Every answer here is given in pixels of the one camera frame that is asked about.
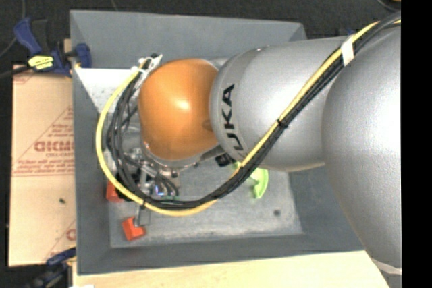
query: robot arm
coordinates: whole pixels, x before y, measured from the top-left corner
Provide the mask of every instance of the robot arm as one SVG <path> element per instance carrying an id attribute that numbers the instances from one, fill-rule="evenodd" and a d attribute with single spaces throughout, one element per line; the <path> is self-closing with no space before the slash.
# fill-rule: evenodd
<path id="1" fill-rule="evenodd" d="M 186 216 L 234 191 L 258 166 L 299 171 L 327 165 L 342 210 L 369 254 L 401 268 L 399 23 L 398 13 L 348 40 L 255 49 L 228 59 L 219 71 L 200 59 L 145 71 L 143 61 L 118 94 L 128 102 L 141 92 L 142 150 L 153 166 L 179 171 L 221 150 L 241 164 L 220 188 L 189 201 L 140 191 L 121 160 L 124 185 L 101 166 L 135 202 Z M 183 73 L 171 74 L 174 64 Z M 126 106 L 119 104 L 121 115 Z M 105 116 L 97 133 L 100 161 Z M 121 142 L 123 119 L 115 120 L 113 138 Z M 164 132 L 167 126 L 171 131 Z"/>

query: orange block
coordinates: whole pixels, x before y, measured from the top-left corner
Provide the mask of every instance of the orange block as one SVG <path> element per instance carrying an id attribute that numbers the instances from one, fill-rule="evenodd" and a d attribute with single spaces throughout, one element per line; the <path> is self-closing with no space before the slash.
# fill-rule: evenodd
<path id="1" fill-rule="evenodd" d="M 121 203 L 124 201 L 122 198 L 119 197 L 117 191 L 115 190 L 115 186 L 110 181 L 108 181 L 107 184 L 107 191 L 105 197 L 106 199 L 108 199 L 110 202 L 113 203 Z"/>
<path id="2" fill-rule="evenodd" d="M 121 225 L 128 241 L 136 240 L 146 235 L 146 229 L 144 227 L 135 227 L 134 217 L 129 217 L 124 220 Z"/>

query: kuka logo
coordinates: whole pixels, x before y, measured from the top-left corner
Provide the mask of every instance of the kuka logo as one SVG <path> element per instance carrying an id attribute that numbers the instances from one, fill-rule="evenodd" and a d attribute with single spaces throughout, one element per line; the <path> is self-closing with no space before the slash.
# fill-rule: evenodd
<path id="1" fill-rule="evenodd" d="M 74 143 L 70 140 L 64 142 L 62 140 L 56 141 L 39 141 L 34 143 L 34 149 L 37 152 L 52 152 L 52 151 L 73 151 Z"/>
<path id="2" fill-rule="evenodd" d="M 223 91 L 222 101 L 229 107 L 229 113 L 225 113 L 222 108 L 222 117 L 225 119 L 225 123 L 223 124 L 226 130 L 232 130 L 233 132 L 236 130 L 234 127 L 234 123 L 232 123 L 232 102 L 231 102 L 231 93 L 234 89 L 235 84 L 232 84 L 228 88 Z M 240 143 L 237 135 L 233 132 L 227 131 L 227 136 L 232 140 L 234 145 L 234 150 L 243 151 L 243 145 Z"/>

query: black cable tie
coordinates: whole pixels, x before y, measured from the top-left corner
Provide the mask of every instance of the black cable tie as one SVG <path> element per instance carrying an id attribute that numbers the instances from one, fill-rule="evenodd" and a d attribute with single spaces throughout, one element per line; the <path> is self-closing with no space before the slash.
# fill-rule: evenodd
<path id="1" fill-rule="evenodd" d="M 288 124 L 284 123 L 283 121 L 280 121 L 279 119 L 277 120 L 277 123 L 280 127 L 284 128 L 284 129 L 288 129 Z"/>

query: gray surface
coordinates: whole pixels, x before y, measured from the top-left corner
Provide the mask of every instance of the gray surface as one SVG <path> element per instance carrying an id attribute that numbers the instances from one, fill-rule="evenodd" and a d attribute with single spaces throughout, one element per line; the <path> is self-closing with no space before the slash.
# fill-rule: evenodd
<path id="1" fill-rule="evenodd" d="M 88 33 L 89 37 L 87 43 L 92 49 L 94 61 L 96 66 L 104 67 L 130 67 L 135 64 L 136 57 L 148 54 L 148 51 L 140 51 L 142 47 L 128 46 L 125 42 L 131 38 L 125 38 L 120 35 L 122 32 L 128 32 L 129 21 L 121 21 L 124 28 L 120 28 L 117 23 L 118 37 L 115 39 L 121 48 L 114 49 L 113 38 L 107 39 L 103 25 L 107 25 L 104 13 L 99 16 L 96 13 L 83 13 L 79 12 L 76 16 L 72 15 L 72 40 L 77 43 L 79 35 L 86 33 L 88 29 L 89 18 L 97 25 L 94 26 L 95 31 Z M 117 18 L 122 18 L 125 14 L 117 14 Z M 131 14 L 126 15 L 131 21 L 134 21 L 134 16 Z M 141 18 L 142 23 L 147 23 L 146 20 Z M 231 40 L 230 47 L 227 45 L 219 45 L 218 51 L 213 51 L 215 56 L 224 56 L 228 53 L 232 55 L 238 53 L 241 49 L 247 51 L 256 46 L 254 44 L 260 43 L 258 46 L 267 42 L 273 42 L 276 36 L 280 34 L 280 22 L 276 23 L 273 27 L 274 33 L 272 34 L 270 28 L 272 26 L 260 26 L 261 21 L 244 21 L 244 27 L 239 27 L 238 20 L 231 22 L 226 20 L 224 26 L 212 26 L 213 19 L 207 18 L 207 24 L 214 30 L 230 31 L 230 23 L 232 23 L 238 30 L 239 36 L 243 36 L 248 30 L 256 30 L 256 35 L 260 36 L 262 42 L 249 42 L 250 46 L 244 48 L 236 48 L 238 40 Z M 181 28 L 181 19 L 175 17 L 174 23 L 179 22 L 178 27 Z M 159 29 L 166 29 L 166 24 L 158 27 L 158 21 L 153 23 L 152 30 L 159 32 Z M 302 31 L 302 27 L 298 27 L 297 34 Z M 206 40 L 211 41 L 207 31 L 198 31 L 194 35 L 188 35 L 188 43 L 192 45 L 188 49 L 193 51 L 194 47 L 199 46 L 199 42 Z M 135 41 L 138 42 L 140 33 L 135 32 Z M 215 34 L 215 38 L 221 38 L 224 35 Z M 110 45 L 113 51 L 100 51 L 103 47 L 105 40 Z M 166 50 L 161 53 L 174 52 L 177 41 L 169 42 L 166 40 L 164 45 Z M 117 54 L 121 51 L 123 57 L 127 59 L 117 59 Z M 302 227 L 302 233 L 297 235 L 286 235 L 292 233 L 289 229 L 283 229 L 285 235 L 276 231 L 275 233 L 267 233 L 263 236 L 256 237 L 253 234 L 225 239 L 214 239 L 207 241 L 207 239 L 200 239 L 193 242 L 179 242 L 169 245 L 149 245 L 138 246 L 133 248 L 115 248 L 111 245 L 116 243 L 112 240 L 110 233 L 110 218 L 109 218 L 109 204 L 107 203 L 105 192 L 105 178 L 103 172 L 99 169 L 97 158 L 95 154 L 94 145 L 94 131 L 97 122 L 98 112 L 94 106 L 91 97 L 88 95 L 85 87 L 83 87 L 78 74 L 74 74 L 74 128 L 75 128 L 75 155 L 76 155 L 76 200 L 77 200 L 77 246 L 78 246 L 78 272 L 81 274 L 94 273 L 94 272 L 111 272 L 117 270 L 130 270 L 134 268 L 154 268 L 154 267 L 167 267 L 167 266 L 184 266 L 193 264 L 204 264 L 209 262 L 231 262 L 236 260 L 250 260 L 254 258 L 268 258 L 275 256 L 291 256 L 296 254 L 307 254 L 316 252 L 327 251 L 346 251 L 358 250 L 362 248 L 355 234 L 347 224 L 342 211 L 340 210 L 324 169 L 316 169 L 314 171 L 305 171 L 301 174 L 289 174 L 289 182 L 292 187 L 292 200 L 281 198 L 280 202 L 284 210 L 292 210 L 293 200 L 294 206 L 297 210 L 298 220 Z M 234 214 L 240 214 L 243 210 L 237 209 Z"/>
<path id="2" fill-rule="evenodd" d="M 113 11 L 71 11 L 72 46 L 85 42 L 93 67 L 130 67 L 161 53 L 164 61 L 185 57 L 232 57 L 265 45 L 305 40 L 303 25 Z"/>
<path id="3" fill-rule="evenodd" d="M 325 161 L 369 255 L 402 267 L 400 28 L 366 46 L 330 90 Z"/>
<path id="4" fill-rule="evenodd" d="M 180 173 L 183 198 L 197 199 L 218 188 L 231 175 L 231 167 L 220 168 L 214 160 Z M 192 217 L 151 214 L 147 234 L 127 241 L 121 222 L 133 216 L 135 203 L 109 204 L 110 239 L 113 248 L 133 248 L 272 235 L 300 235 L 302 228 L 290 189 L 288 173 L 271 171 L 269 186 L 261 199 L 254 199 L 247 181 L 209 209 Z"/>
<path id="5" fill-rule="evenodd" d="M 222 147 L 241 161 L 274 124 L 304 83 L 345 38 L 290 42 L 255 49 L 231 59 L 217 75 L 211 91 L 211 123 Z M 330 86 L 324 88 L 296 117 L 262 162 L 262 167 L 284 171 L 324 164 L 321 118 Z M 223 101 L 230 92 L 231 107 Z M 231 114 L 226 129 L 225 117 Z M 228 134 L 235 134 L 243 147 Z"/>

